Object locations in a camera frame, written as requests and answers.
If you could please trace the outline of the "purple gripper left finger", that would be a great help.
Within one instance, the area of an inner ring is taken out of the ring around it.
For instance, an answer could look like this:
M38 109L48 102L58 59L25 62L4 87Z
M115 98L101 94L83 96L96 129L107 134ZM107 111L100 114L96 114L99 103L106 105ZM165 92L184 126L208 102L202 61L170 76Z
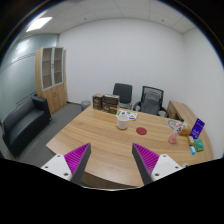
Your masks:
M56 154L42 169L79 185L91 154L91 144L84 144L66 155Z

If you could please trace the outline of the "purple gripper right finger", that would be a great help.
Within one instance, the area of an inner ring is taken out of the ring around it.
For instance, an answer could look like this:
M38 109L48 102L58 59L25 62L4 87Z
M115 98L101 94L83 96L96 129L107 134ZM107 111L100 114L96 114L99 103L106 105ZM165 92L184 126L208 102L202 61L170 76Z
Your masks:
M155 152L137 144L132 144L132 154L139 169L144 185L159 180L182 169L167 154L158 155Z

